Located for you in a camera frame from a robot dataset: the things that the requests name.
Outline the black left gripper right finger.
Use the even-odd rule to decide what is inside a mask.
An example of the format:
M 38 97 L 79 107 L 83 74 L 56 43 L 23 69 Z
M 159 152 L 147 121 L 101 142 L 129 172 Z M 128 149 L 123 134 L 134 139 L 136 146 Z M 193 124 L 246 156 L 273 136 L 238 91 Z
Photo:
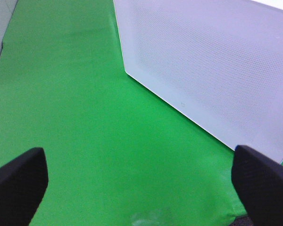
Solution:
M 255 149 L 238 145 L 231 181 L 256 226 L 283 226 L 283 165 Z

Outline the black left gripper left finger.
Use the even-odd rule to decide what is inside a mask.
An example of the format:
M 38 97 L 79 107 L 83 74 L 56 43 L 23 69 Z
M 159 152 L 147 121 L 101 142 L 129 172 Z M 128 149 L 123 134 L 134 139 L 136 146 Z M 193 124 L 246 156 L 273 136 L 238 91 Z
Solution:
M 49 183 L 45 151 L 34 147 L 0 167 L 0 226 L 31 223 Z

